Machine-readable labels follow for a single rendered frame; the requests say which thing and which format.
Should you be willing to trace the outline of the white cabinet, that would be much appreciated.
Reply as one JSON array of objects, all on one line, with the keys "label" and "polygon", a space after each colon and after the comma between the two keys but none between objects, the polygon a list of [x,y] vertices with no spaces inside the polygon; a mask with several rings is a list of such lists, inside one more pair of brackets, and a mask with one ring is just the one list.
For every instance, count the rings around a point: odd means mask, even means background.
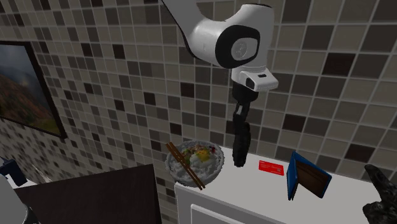
[{"label": "white cabinet", "polygon": [[236,167],[231,149],[222,151],[221,172],[203,190],[175,185],[178,224],[368,224],[363,206],[380,200],[372,183],[337,174],[323,198],[298,186],[288,200],[286,176],[261,171],[261,156]]}]

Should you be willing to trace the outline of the red card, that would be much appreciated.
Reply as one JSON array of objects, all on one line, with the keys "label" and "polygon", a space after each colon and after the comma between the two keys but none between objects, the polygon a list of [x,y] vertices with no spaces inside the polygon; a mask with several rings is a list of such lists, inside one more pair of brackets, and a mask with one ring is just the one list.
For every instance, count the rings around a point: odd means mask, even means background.
[{"label": "red card", "polygon": [[266,162],[263,160],[259,161],[258,169],[261,171],[269,172],[272,174],[277,174],[280,176],[284,175],[284,167],[282,165],[271,163],[271,162]]}]

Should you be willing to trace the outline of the black mottled figure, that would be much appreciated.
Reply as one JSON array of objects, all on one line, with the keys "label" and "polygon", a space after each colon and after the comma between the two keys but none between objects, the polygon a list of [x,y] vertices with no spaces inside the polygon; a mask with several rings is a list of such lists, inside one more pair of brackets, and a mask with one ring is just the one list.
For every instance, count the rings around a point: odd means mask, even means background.
[{"label": "black mottled figure", "polygon": [[369,224],[397,224],[397,186],[378,167],[366,164],[365,170],[380,196],[380,201],[363,206],[363,214]]}]

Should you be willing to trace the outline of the grey bowl of noodles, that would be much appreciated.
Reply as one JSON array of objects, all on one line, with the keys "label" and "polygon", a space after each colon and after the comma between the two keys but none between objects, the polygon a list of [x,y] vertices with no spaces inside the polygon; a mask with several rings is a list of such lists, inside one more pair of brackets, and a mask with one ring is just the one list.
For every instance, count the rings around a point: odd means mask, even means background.
[{"label": "grey bowl of noodles", "polygon": [[[208,141],[191,140],[176,145],[176,148],[204,185],[213,181],[221,172],[225,156],[217,144]],[[171,152],[169,152],[165,159],[165,169],[174,181],[184,186],[198,188]]]}]

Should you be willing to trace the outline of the blue and brown wallet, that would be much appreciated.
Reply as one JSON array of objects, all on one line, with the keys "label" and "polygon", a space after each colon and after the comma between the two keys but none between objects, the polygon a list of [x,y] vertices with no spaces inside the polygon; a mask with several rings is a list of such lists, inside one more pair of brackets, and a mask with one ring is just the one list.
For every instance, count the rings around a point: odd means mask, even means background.
[{"label": "blue and brown wallet", "polygon": [[322,199],[332,176],[297,152],[291,154],[287,173],[288,200],[293,200],[298,185]]}]

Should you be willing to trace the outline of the grey rounded object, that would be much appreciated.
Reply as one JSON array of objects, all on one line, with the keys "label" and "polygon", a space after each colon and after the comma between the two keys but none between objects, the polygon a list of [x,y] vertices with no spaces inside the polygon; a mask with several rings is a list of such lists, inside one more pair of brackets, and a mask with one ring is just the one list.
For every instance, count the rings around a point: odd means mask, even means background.
[{"label": "grey rounded object", "polygon": [[0,174],[0,224],[41,224],[33,210],[20,200],[2,174]]}]

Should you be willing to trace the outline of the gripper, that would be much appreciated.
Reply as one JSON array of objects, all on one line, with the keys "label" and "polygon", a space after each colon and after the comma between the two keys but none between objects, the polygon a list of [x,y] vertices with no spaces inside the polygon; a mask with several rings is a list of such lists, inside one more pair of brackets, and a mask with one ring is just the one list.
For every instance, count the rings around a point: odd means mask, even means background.
[{"label": "gripper", "polygon": [[235,138],[232,156],[234,166],[243,167],[251,145],[251,129],[250,124],[246,122],[246,118],[250,104],[258,98],[258,92],[233,82],[232,97],[238,102],[233,113]]}]

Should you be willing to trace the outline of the dark brown cabinet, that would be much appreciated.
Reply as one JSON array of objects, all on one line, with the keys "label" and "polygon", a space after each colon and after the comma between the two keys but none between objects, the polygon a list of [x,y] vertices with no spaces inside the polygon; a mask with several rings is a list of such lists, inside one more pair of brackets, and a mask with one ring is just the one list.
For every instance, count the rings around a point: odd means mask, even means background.
[{"label": "dark brown cabinet", "polygon": [[152,165],[15,191],[41,224],[162,224]]}]

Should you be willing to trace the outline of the framed landscape wall picture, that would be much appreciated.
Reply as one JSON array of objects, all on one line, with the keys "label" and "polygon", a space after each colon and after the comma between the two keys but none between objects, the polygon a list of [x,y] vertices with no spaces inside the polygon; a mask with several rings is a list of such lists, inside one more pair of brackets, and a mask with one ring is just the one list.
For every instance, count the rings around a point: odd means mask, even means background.
[{"label": "framed landscape wall picture", "polygon": [[67,138],[45,76],[28,41],[0,40],[0,118]]}]

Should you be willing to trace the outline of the dark blue box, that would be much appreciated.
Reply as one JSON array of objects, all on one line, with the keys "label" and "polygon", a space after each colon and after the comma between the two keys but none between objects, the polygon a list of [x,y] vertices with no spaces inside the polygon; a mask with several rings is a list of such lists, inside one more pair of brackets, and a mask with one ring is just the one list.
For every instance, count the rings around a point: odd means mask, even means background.
[{"label": "dark blue box", "polygon": [[0,174],[3,176],[10,175],[12,180],[17,186],[22,186],[27,182],[25,175],[19,168],[17,162],[14,159],[7,160],[3,158],[3,164],[0,166]]}]

